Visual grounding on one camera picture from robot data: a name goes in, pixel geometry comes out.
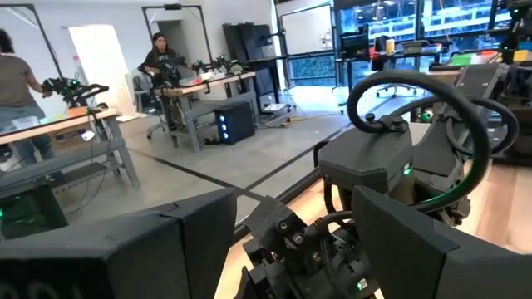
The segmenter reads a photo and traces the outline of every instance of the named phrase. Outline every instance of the office chair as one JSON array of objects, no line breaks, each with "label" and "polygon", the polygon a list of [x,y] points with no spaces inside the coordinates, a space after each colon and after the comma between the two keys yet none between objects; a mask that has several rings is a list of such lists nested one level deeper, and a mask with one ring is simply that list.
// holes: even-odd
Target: office chair
[{"label": "office chair", "polygon": [[[390,39],[389,36],[380,36],[380,37],[377,37],[375,39],[375,46],[374,46],[375,47],[375,56],[373,57],[373,60],[372,60],[372,71],[384,71],[385,66],[387,64],[387,60],[379,59],[378,55],[379,55],[379,53],[386,51],[386,40],[388,40],[388,39]],[[390,88],[393,88],[392,98],[395,98],[397,96],[397,88],[398,87],[404,87],[408,91],[409,90],[414,90],[414,95],[416,94],[416,88],[414,88],[414,87],[411,87],[411,86],[406,85],[406,84],[391,83],[391,84],[385,85],[382,88],[379,88],[377,90],[377,96],[381,96],[381,92],[382,91],[388,92],[388,90]]]},{"label": "office chair", "polygon": [[167,123],[163,119],[163,110],[160,106],[159,100],[155,95],[155,88],[153,87],[153,76],[147,72],[141,71],[140,74],[133,78],[133,86],[135,87],[135,101],[137,111],[147,115],[157,116],[159,122],[152,125],[146,131],[146,138],[151,139],[151,135],[158,129],[166,132]]}]

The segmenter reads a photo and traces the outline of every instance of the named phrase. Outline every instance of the concrete floor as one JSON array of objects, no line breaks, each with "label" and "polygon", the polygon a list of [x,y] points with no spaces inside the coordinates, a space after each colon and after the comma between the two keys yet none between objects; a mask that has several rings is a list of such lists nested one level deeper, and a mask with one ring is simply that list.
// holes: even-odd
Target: concrete floor
[{"label": "concrete floor", "polygon": [[[127,179],[106,174],[59,194],[60,205],[71,223],[91,223],[172,201],[187,199],[234,186],[241,195],[237,222],[245,218],[266,195],[276,196],[313,169],[312,147],[337,135],[350,121],[338,107],[347,89],[295,87],[282,96],[298,107],[301,118],[287,129],[263,129],[236,145],[206,145],[195,154],[184,143],[173,148],[162,131],[145,137],[156,118],[137,119],[121,125],[141,187],[134,190]],[[369,90],[359,114],[381,115],[416,97],[375,97]]]}]

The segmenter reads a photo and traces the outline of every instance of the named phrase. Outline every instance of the cable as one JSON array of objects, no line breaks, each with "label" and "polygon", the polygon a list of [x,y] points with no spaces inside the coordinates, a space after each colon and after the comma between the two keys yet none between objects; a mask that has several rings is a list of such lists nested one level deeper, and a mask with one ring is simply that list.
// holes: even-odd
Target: cable
[{"label": "cable", "polygon": [[[506,132],[506,136],[504,139],[495,147],[491,148],[491,154],[498,154],[500,152],[504,152],[507,150],[514,142],[517,140],[517,137],[519,136],[519,121],[517,120],[517,117],[508,109],[505,105],[502,105],[501,103],[495,101],[495,100],[489,100],[484,99],[479,96],[465,96],[467,100],[470,100],[473,104],[482,106],[486,109],[498,112],[502,118],[502,120],[507,124],[508,130]],[[425,105],[434,105],[435,103],[442,102],[443,100],[431,96],[427,97],[425,99],[416,100],[408,105],[404,105],[403,107],[393,111],[390,115],[391,116],[401,116],[406,113],[408,113],[411,110],[415,110],[421,106]],[[473,155],[473,151],[470,149],[466,149],[464,146],[460,145],[458,141],[456,140],[456,137],[454,136],[454,119],[452,117],[447,118],[446,122],[446,133],[447,133],[447,139],[451,143],[454,150],[458,151],[459,153],[462,153],[464,155]]]},{"label": "cable", "polygon": [[418,86],[428,90],[453,108],[464,120],[473,138],[473,165],[468,175],[453,189],[432,199],[415,203],[412,207],[427,213],[453,204],[457,199],[465,197],[480,183],[488,169],[490,159],[490,142],[488,133],[476,114],[475,107],[450,85],[428,75],[414,71],[380,71],[359,81],[347,99],[347,114],[351,122],[366,133],[382,133],[385,127],[380,123],[367,123],[357,113],[357,105],[365,91],[371,87],[388,83],[402,83]]}]

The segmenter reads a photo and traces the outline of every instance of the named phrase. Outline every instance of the desk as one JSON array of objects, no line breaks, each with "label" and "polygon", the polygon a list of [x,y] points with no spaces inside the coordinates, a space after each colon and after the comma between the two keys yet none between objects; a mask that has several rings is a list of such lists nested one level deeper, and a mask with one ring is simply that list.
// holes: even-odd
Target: desk
[{"label": "desk", "polygon": [[[225,78],[218,79],[215,81],[210,81],[204,84],[199,84],[197,86],[189,87],[179,87],[179,88],[162,88],[155,90],[155,93],[158,96],[168,96],[170,98],[170,105],[178,106],[181,109],[181,116],[183,118],[183,124],[185,128],[183,130],[172,130],[170,131],[170,138],[174,147],[179,146],[178,137],[182,135],[188,135],[191,143],[192,149],[195,153],[201,151],[200,140],[198,138],[197,119],[203,115],[208,115],[213,113],[215,110],[232,105],[234,103],[239,103],[243,101],[248,101],[252,107],[254,115],[257,116],[257,105],[255,101],[255,92],[253,84],[249,84],[249,80],[255,77],[255,73],[250,71],[242,74],[241,76],[226,76]],[[202,91],[204,89],[210,88],[212,86],[220,86],[226,83],[232,83],[240,81],[239,94],[232,96],[226,100],[201,100],[198,105],[192,106],[189,98],[186,96],[192,92]],[[168,110],[169,107],[162,105],[163,110]]]},{"label": "desk", "polygon": [[[100,142],[96,143],[93,140],[91,141],[91,146],[76,148],[76,150],[66,150],[64,153],[58,154],[52,159],[43,160],[37,164],[6,172],[2,175],[2,179],[0,179],[0,198],[6,197],[10,194],[20,193],[24,189],[31,189],[35,186],[36,180],[39,180],[47,174],[61,171],[66,167],[92,160],[94,157],[101,155],[107,156],[109,165],[104,166],[102,164],[92,163],[80,167],[79,169],[72,170],[71,172],[64,174],[65,179],[54,181],[52,187],[54,189],[67,188],[68,185],[79,184],[82,181],[101,175],[108,170],[112,171],[115,176],[118,176],[120,175],[119,168],[123,168],[126,171],[131,184],[135,188],[139,187],[140,183],[133,161],[131,160],[130,154],[126,148],[126,142],[122,137],[120,127],[116,121],[116,111],[113,109],[105,110],[96,113],[95,117],[97,121],[105,123],[106,128],[109,128],[111,138],[109,138],[105,132],[98,132]],[[85,125],[93,120],[94,118],[92,116],[89,118],[88,115],[84,115],[40,125],[29,130],[0,135],[0,145],[10,144],[18,140],[25,140],[33,136],[49,134],[77,125]],[[121,163],[119,163],[114,156],[114,151],[118,151],[120,154]]]},{"label": "desk", "polygon": [[[428,125],[411,125],[412,139],[416,143]],[[466,164],[466,171],[469,168],[470,165]],[[531,169],[490,166],[482,182],[469,195],[469,217],[457,228],[514,252],[532,252],[532,200],[528,196],[532,191],[530,179]],[[339,210],[341,205],[337,189],[332,190],[334,204]],[[307,224],[325,215],[323,183],[316,183],[288,206]],[[248,240],[250,236],[240,240],[229,250],[215,299],[234,298],[242,267],[252,267],[242,247]]]}]

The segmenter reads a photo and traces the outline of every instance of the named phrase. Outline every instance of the computer monitor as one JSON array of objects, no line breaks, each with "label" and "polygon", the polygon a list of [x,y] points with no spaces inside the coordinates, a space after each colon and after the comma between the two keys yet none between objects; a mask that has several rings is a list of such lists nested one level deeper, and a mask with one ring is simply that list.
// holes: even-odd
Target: computer monitor
[{"label": "computer monitor", "polygon": [[360,26],[356,32],[345,32],[340,35],[340,57],[370,61],[369,27]]}]

